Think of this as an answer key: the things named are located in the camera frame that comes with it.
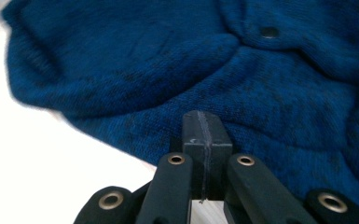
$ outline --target metal grommet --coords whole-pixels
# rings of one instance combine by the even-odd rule
[[[101,197],[100,201],[98,202],[98,205],[100,205],[100,208],[102,208],[103,210],[111,210],[117,208],[123,203],[123,201],[123,194],[120,191],[115,190]]]
[[[185,162],[185,158],[180,155],[173,155],[168,158],[168,162],[172,165],[180,165]]]
[[[244,166],[253,166],[255,165],[255,160],[248,156],[240,156],[237,158],[237,162]]]
[[[318,196],[318,201],[325,208],[333,212],[345,213],[348,211],[347,204],[345,204],[345,202],[333,194],[321,193]]]
[[[276,38],[279,35],[279,30],[275,27],[269,26],[269,27],[262,27],[260,29],[260,34],[264,38],[272,39]]]

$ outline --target blue sweater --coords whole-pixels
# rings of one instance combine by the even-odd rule
[[[296,196],[359,204],[359,0],[13,0],[3,16],[18,100],[154,164],[209,111]]]

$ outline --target button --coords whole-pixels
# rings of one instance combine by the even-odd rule
[[[260,34],[264,38],[272,39],[276,38],[279,35],[279,30],[275,27],[269,26],[269,27],[262,27],[260,29]]]

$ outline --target white surface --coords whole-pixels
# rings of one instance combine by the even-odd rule
[[[0,0],[0,9],[6,2]],[[95,191],[134,191],[150,181],[153,166],[79,132],[57,112],[12,99],[8,33],[0,21],[0,223],[73,223]],[[221,209],[221,203],[193,202],[192,223],[225,223]]]

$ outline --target knit fabric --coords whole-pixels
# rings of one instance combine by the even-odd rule
[[[13,0],[3,16],[18,100],[153,164],[208,111],[296,196],[359,204],[359,0]]]

